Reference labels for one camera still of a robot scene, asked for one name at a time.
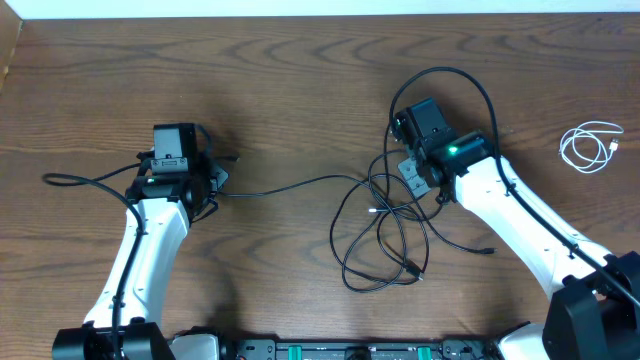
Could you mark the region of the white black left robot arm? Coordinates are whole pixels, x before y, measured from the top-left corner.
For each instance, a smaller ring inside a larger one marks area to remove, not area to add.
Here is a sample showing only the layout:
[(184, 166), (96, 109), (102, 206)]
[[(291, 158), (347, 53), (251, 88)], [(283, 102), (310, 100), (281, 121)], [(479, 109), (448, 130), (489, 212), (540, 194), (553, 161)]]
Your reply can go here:
[(78, 328), (60, 330), (55, 359), (220, 359), (219, 337), (202, 329), (172, 340), (160, 327), (178, 250), (193, 223), (214, 213), (228, 178), (211, 157), (213, 142), (198, 147), (206, 130), (199, 124), (157, 125), (154, 146), (139, 154), (138, 173), (123, 194), (104, 184), (66, 174), (46, 174), (61, 187), (91, 185), (122, 202), (126, 228), (101, 295)]

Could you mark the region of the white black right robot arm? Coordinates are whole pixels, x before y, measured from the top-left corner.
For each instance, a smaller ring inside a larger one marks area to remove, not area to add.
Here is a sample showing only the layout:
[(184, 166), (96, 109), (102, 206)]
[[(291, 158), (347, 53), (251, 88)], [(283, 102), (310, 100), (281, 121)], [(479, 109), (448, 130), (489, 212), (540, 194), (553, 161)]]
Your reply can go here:
[(433, 99), (393, 113), (390, 130), (409, 155), (403, 173), (439, 189), (483, 220), (521, 259), (548, 297), (543, 324), (495, 341), (502, 359), (636, 359), (639, 255), (616, 256), (564, 221), (480, 132), (460, 136)]

